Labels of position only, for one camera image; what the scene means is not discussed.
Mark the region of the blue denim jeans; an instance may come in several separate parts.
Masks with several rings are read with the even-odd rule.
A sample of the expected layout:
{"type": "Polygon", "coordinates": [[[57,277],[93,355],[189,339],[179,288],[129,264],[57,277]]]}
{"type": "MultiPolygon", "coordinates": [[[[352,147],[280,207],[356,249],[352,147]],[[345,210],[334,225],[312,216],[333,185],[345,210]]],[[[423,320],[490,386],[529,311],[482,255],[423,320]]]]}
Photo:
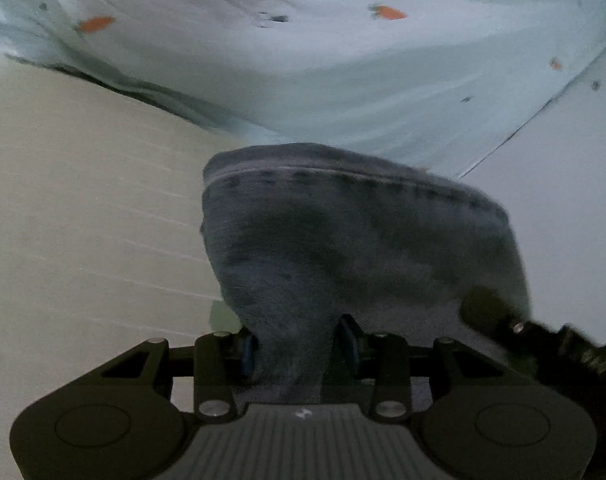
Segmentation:
{"type": "Polygon", "coordinates": [[[345,314],[420,346],[473,340],[458,309],[477,288],[531,314],[507,211],[477,188],[320,144],[219,153],[203,184],[207,258],[257,340],[240,403],[317,402],[345,314]]]}

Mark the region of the white rounded board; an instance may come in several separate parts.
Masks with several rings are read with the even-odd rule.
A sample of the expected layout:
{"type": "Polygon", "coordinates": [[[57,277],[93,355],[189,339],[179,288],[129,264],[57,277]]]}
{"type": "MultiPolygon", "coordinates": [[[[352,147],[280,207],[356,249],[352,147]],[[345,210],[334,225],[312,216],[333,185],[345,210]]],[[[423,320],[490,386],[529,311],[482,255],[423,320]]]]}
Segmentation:
{"type": "Polygon", "coordinates": [[[536,320],[606,344],[606,50],[463,180],[508,210],[536,320]]]}

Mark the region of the green grid cutting mat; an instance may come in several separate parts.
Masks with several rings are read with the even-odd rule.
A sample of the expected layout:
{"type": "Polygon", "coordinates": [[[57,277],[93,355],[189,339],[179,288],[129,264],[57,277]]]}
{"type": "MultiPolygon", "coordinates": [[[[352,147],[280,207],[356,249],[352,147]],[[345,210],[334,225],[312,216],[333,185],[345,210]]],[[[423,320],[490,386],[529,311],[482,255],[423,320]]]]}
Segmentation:
{"type": "Polygon", "coordinates": [[[0,54],[0,479],[33,401],[149,338],[238,330],[200,235],[226,133],[0,54]]]}

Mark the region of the light carrot print sheet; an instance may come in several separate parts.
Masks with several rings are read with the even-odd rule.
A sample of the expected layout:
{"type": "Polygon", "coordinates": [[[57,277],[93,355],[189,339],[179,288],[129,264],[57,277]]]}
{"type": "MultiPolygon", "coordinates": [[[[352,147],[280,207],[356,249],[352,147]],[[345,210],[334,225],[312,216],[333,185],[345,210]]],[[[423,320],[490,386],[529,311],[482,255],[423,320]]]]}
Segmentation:
{"type": "Polygon", "coordinates": [[[460,176],[606,48],[606,0],[0,0],[0,50],[251,144],[460,176]]]}

